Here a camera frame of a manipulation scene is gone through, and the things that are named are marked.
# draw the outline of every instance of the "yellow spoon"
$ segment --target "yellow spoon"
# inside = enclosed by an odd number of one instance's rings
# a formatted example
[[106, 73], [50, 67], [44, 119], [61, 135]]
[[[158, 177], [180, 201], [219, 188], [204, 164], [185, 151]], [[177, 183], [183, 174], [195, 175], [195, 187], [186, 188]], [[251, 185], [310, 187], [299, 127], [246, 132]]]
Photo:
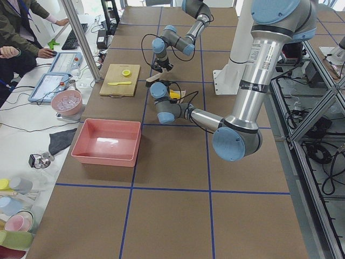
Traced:
[[131, 81], [127, 81], [127, 82], [113, 82], [113, 83], [108, 83], [108, 85], [131, 85], [132, 82]]

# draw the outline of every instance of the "keyboard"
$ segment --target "keyboard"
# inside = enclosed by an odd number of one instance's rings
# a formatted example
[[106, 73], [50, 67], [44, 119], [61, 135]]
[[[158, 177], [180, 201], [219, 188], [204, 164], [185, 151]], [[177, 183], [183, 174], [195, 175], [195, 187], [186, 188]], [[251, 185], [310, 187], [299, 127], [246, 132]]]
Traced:
[[[84, 33], [87, 31], [87, 23], [82, 23], [81, 24], [82, 29], [84, 30]], [[75, 50], [79, 46], [77, 37], [74, 34], [74, 31], [72, 30], [70, 34], [68, 35], [63, 47], [61, 48], [62, 50]]]

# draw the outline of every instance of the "bowl of ice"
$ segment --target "bowl of ice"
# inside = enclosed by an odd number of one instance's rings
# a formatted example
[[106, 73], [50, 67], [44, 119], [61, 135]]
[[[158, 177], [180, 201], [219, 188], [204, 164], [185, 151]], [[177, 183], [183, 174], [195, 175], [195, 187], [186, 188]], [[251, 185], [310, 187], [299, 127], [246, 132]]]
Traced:
[[51, 102], [52, 108], [64, 116], [76, 114], [82, 107], [82, 98], [79, 91], [66, 90], [58, 93]]

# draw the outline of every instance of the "cutting board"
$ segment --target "cutting board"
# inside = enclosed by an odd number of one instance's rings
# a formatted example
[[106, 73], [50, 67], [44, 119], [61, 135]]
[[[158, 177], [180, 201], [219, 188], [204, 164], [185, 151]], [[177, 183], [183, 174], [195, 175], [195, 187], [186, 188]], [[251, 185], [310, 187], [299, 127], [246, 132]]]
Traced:
[[[123, 70], [130, 70], [127, 77], [122, 75]], [[134, 96], [138, 80], [140, 65], [110, 64], [99, 94], [101, 96]], [[131, 85], [108, 85], [112, 82], [131, 81]]]

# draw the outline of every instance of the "white table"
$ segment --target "white table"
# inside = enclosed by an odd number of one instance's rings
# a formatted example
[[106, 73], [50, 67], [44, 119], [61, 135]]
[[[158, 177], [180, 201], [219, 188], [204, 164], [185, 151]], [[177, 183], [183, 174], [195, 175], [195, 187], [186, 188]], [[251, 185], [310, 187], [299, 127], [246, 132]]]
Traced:
[[[81, 15], [79, 17], [81, 23], [88, 23], [88, 31], [86, 33], [87, 41], [89, 42], [90, 49], [94, 55], [96, 52], [96, 37], [97, 33], [91, 33], [91, 28], [95, 23], [95, 17], [89, 15]], [[60, 43], [59, 46], [55, 46], [54, 50], [61, 51], [61, 47], [65, 42], [71, 26], [56, 39]], [[37, 64], [52, 63], [53, 59], [41, 59], [37, 58]], [[81, 68], [86, 66], [86, 62], [83, 59]], [[36, 86], [36, 83], [41, 76], [46, 73], [49, 66], [39, 66], [29, 73], [27, 73], [19, 82], [19, 86]], [[85, 87], [80, 87], [80, 83], [84, 83]], [[89, 71], [86, 69], [82, 75], [82, 78], [77, 81], [77, 88], [81, 91], [83, 104], [87, 104], [89, 96], [92, 91], [93, 78]], [[32, 88], [18, 88], [11, 93], [8, 98], [8, 102], [14, 103], [22, 93], [30, 94]], [[5, 103], [0, 108], [0, 122], [18, 128], [23, 128], [28, 131], [39, 130], [48, 128], [51, 126], [61, 126], [72, 121], [61, 121], [56, 118], [56, 112], [51, 108], [49, 104], [37, 105], [36, 103], [29, 103], [27, 98], [29, 96], [22, 94], [16, 104]], [[12, 110], [6, 110], [18, 105], [21, 107], [14, 108]], [[33, 169], [29, 166], [30, 154], [42, 154], [42, 152], [48, 151], [50, 143], [49, 134], [70, 130], [76, 128], [78, 123], [66, 125], [58, 128], [47, 129], [38, 132], [24, 132], [19, 129], [0, 125], [0, 161], [2, 166], [0, 167], [0, 178], [11, 179], [14, 176], [23, 176], [34, 182], [34, 188], [42, 188], [39, 196], [37, 197], [35, 204], [31, 208], [37, 223], [40, 222], [44, 210], [47, 206], [49, 198], [51, 196], [56, 179], [59, 175], [60, 169], [67, 156], [68, 148], [59, 152], [55, 156], [54, 162], [52, 162], [46, 169]], [[4, 214], [0, 214], [0, 217], [7, 219]]]

